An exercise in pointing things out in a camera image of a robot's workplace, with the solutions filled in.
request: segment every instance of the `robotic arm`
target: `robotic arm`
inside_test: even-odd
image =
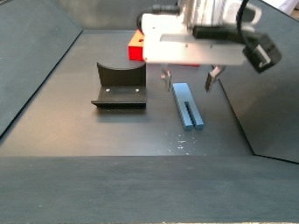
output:
[[[261,10],[248,0],[180,0],[176,5],[154,5],[136,22],[144,33],[144,61],[213,65],[206,91],[224,66],[248,60],[261,73],[281,54],[269,37],[253,32],[260,16]]]

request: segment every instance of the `red block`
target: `red block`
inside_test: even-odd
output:
[[[144,34],[136,30],[134,36],[128,43],[128,59],[129,60],[144,60]]]

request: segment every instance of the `black holder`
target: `black holder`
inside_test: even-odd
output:
[[[97,63],[100,90],[90,103],[101,108],[145,107],[145,63],[130,69],[114,69]]]

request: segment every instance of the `blue block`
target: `blue block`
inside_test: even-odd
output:
[[[186,83],[173,83],[172,92],[180,111],[181,123],[185,130],[194,127],[196,130],[202,129],[201,115],[192,99],[192,92]]]

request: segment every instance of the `gray surface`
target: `gray surface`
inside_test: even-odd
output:
[[[66,52],[80,28],[54,1],[0,5],[0,136]]]
[[[280,63],[256,74],[245,64],[220,77],[229,103],[257,155],[299,162],[299,23],[261,3],[256,29],[267,32],[283,53]]]
[[[1,222],[297,222],[297,172],[261,157],[1,157]]]
[[[134,67],[126,60],[130,31],[85,31],[41,91],[0,142],[1,156],[251,155],[219,83],[209,94],[209,67],[170,66],[172,81],[186,82],[205,122],[184,131],[173,94],[160,67],[146,67],[146,109],[97,110],[100,62]]]
[[[153,4],[174,0],[57,0],[61,8],[85,30],[134,30],[136,16]]]

